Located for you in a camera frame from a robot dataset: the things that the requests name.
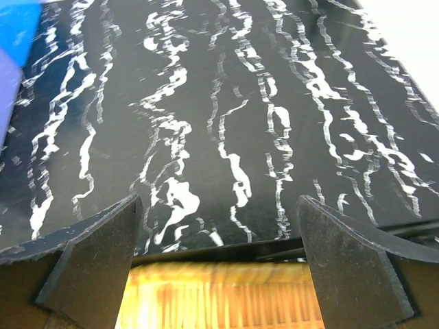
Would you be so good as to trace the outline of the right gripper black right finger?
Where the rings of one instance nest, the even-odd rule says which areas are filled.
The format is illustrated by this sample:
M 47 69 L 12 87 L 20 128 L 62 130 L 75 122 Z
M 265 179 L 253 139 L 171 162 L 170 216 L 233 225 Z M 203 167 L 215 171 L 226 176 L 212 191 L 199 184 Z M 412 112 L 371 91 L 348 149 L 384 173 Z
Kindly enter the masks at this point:
M 326 328 L 438 327 L 438 221 L 378 228 L 308 195 L 297 217 Z

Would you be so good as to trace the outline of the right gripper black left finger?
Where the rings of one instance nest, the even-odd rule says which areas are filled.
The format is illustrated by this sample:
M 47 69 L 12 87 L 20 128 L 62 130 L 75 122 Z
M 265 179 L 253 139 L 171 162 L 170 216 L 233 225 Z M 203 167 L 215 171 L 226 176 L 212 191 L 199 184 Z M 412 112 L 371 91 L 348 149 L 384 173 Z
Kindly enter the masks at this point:
M 1 327 L 114 328 L 142 212 L 141 199 L 130 195 L 1 250 Z

